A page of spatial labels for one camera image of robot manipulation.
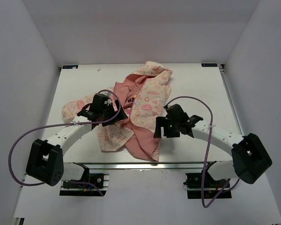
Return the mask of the pink and cream printed jacket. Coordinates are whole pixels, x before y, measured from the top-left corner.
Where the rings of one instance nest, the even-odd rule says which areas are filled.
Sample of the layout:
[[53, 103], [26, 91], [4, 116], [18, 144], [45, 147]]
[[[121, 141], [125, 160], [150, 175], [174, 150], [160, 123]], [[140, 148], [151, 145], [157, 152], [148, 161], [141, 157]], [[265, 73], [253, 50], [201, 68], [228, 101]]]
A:
[[154, 138], [156, 118], [161, 116], [171, 93], [169, 79], [172, 70], [160, 63], [147, 61], [123, 82], [109, 90], [119, 98], [126, 120], [113, 125], [98, 126], [97, 137], [102, 152], [116, 152], [126, 147], [136, 159], [159, 160], [159, 139]]

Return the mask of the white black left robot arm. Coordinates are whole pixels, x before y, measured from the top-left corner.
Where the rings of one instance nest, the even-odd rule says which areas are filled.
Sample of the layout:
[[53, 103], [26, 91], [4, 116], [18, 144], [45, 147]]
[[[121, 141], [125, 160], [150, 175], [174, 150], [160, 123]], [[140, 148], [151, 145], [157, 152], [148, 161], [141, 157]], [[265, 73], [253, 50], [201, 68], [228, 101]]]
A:
[[79, 187], [85, 187], [89, 183], [89, 168], [78, 163], [65, 163], [65, 153], [96, 126], [108, 126], [125, 119], [127, 115], [119, 99], [112, 101], [107, 95], [95, 94], [92, 102], [83, 106], [61, 131], [45, 140], [33, 142], [26, 173], [50, 186], [61, 180], [72, 180]]

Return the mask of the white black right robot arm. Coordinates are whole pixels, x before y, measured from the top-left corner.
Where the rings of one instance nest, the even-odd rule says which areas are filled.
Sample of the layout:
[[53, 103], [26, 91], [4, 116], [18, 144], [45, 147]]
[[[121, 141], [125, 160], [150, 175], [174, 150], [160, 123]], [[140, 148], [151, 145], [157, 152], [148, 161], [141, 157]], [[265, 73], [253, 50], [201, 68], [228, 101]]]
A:
[[210, 163], [202, 170], [202, 181], [208, 187], [223, 179], [253, 184], [273, 164], [260, 138], [253, 133], [239, 135], [213, 127], [198, 115], [188, 116], [178, 104], [166, 108], [166, 113], [156, 118], [154, 138], [187, 135], [231, 156], [231, 160]]

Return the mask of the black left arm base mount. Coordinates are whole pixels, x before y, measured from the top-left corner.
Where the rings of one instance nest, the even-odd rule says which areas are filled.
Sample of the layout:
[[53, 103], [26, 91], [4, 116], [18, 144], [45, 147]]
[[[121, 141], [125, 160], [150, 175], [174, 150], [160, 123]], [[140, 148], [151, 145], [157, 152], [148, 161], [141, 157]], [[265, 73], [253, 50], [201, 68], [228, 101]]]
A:
[[110, 175], [107, 173], [90, 173], [85, 181], [62, 181], [60, 196], [105, 196]]

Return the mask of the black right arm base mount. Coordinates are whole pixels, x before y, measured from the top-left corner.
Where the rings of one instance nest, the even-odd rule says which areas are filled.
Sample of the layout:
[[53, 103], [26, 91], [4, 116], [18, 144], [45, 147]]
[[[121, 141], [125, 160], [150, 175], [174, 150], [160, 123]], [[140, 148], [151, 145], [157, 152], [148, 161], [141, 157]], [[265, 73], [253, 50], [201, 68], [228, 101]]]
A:
[[[200, 199], [201, 198], [201, 180], [202, 173], [186, 173], [185, 174], [185, 182], [183, 185], [186, 187], [187, 198], [188, 199]], [[204, 183], [204, 198], [212, 199], [215, 195], [220, 192], [220, 190], [224, 187], [227, 180], [212, 180], [208, 175], [205, 178]], [[223, 192], [218, 195], [218, 199], [231, 199], [232, 194], [229, 191], [230, 184], [226, 186]]]

